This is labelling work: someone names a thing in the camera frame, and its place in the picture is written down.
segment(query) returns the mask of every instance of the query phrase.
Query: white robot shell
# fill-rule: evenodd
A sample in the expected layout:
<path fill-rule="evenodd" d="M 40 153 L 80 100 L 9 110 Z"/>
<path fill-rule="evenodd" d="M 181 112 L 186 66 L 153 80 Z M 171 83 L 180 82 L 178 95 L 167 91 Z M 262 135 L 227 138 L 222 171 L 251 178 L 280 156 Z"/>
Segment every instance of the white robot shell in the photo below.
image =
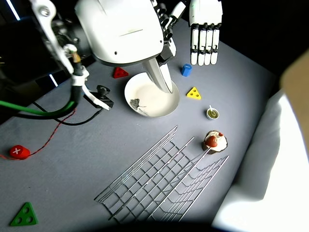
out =
<path fill-rule="evenodd" d="M 149 0 L 79 0 L 76 15 L 93 54 L 104 63 L 129 65 L 163 49 L 163 33 Z"/>

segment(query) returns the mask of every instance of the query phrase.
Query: white x mark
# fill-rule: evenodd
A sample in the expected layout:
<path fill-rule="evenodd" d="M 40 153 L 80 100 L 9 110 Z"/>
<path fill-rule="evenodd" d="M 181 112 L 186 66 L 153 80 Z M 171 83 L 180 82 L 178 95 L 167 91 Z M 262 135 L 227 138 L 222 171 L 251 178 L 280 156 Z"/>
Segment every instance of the white x mark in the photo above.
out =
<path fill-rule="evenodd" d="M 21 149 L 17 149 L 15 148 L 15 151 L 13 151 L 13 153 L 16 153 L 18 155 L 18 152 L 21 151 Z"/>

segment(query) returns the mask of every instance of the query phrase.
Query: metal grid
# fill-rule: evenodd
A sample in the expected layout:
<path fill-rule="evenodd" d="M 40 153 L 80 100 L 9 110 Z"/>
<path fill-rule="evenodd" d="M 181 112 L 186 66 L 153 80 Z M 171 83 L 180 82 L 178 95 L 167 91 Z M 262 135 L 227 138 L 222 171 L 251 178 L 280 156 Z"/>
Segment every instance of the metal grid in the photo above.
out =
<path fill-rule="evenodd" d="M 171 140 L 174 127 L 130 168 L 112 182 L 95 201 L 102 203 L 118 223 L 143 220 L 179 221 L 228 159 L 207 167 L 208 153 L 189 159 Z"/>

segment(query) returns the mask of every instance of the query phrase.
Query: white cream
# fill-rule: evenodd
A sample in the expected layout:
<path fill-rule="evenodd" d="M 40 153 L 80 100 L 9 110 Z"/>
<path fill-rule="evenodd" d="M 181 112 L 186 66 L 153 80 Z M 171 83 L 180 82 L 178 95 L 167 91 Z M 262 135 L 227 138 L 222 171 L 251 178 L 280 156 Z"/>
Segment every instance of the white cream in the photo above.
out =
<path fill-rule="evenodd" d="M 224 149 L 226 149 L 227 147 L 227 141 L 226 141 L 226 138 L 224 136 L 219 136 L 219 132 L 217 131 L 212 131 L 210 132 L 206 138 L 205 138 L 205 142 L 207 141 L 207 139 L 211 136 L 215 136 L 216 137 L 216 143 L 217 143 L 217 146 L 216 147 L 212 147 L 211 149 L 214 150 L 214 151 L 217 151 L 217 152 L 220 152 Z"/>

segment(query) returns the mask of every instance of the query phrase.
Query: red wire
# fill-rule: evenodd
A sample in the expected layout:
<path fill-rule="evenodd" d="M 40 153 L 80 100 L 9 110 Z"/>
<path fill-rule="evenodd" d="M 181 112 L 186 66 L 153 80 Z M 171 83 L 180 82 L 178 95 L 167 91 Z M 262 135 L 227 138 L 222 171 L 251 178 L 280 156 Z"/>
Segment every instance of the red wire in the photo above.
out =
<path fill-rule="evenodd" d="M 69 116 L 67 116 L 65 119 L 63 119 L 61 122 L 64 122 L 65 120 L 67 120 L 69 117 L 71 117 L 73 114 L 75 114 L 75 112 L 76 112 L 76 109 L 74 109 L 73 112 Z M 61 125 L 61 123 L 59 122 L 58 125 L 56 126 L 56 128 L 54 129 L 53 133 L 49 137 L 49 139 L 46 141 L 46 143 L 40 149 L 38 149 L 37 151 L 30 154 L 30 156 L 40 152 L 43 148 L 45 148 L 48 145 L 48 143 L 52 140 L 54 134 L 57 132 L 60 125 Z M 15 158 L 11 158 L 11 157 L 5 157 L 4 155 L 0 155 L 0 157 L 3 158 L 3 159 L 6 159 L 6 160 L 20 160 L 20 159 L 15 159 Z"/>

